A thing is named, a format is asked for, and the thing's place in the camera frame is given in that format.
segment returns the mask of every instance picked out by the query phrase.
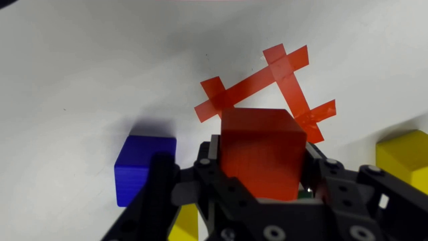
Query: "blue cube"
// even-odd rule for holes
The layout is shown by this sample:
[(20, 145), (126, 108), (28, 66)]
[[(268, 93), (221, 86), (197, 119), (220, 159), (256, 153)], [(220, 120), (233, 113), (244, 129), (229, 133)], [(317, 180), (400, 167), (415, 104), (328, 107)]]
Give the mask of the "blue cube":
[(115, 163), (118, 206), (129, 206), (147, 180), (150, 160), (156, 152), (176, 155), (176, 137), (130, 135)]

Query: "red tape cross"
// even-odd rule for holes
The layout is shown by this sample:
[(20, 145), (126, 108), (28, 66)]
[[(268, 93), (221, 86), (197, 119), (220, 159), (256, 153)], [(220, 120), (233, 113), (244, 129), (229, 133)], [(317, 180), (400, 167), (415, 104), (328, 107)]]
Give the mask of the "red tape cross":
[(309, 64), (308, 48), (303, 46), (287, 54), (284, 45), (279, 44), (265, 49), (264, 54), (269, 65), (229, 89), (225, 88), (218, 76), (202, 81), (202, 86), (210, 99), (196, 107), (200, 120), (205, 121), (214, 115), (222, 116), (225, 108), (233, 107), (276, 81), (296, 121), (305, 129), (308, 140), (312, 143), (324, 140), (317, 123), (336, 115), (336, 101), (331, 100), (313, 109), (309, 108), (295, 74), (295, 70)]

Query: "yellow cube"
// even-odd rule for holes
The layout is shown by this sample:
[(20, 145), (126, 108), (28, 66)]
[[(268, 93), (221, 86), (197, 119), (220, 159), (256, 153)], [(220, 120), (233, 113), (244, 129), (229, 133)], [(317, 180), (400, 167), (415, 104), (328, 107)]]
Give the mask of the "yellow cube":
[(198, 239), (198, 208), (196, 204), (181, 207), (169, 241), (197, 241)]
[(428, 135), (420, 129), (376, 144), (376, 164), (428, 194)]

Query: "white surface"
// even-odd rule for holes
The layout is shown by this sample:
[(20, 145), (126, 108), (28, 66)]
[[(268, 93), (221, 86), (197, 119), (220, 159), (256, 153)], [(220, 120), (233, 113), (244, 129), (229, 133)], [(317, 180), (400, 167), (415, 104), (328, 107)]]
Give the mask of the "white surface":
[[(166, 123), (190, 164), (200, 81), (226, 86), (279, 42), (309, 44), (312, 107), (337, 99), (320, 147), (374, 160), (384, 128), (427, 129), (428, 2), (20, 0), (0, 12), (2, 239), (99, 239), (118, 216), (113, 163), (138, 120)], [(240, 105), (287, 107), (271, 85)]]

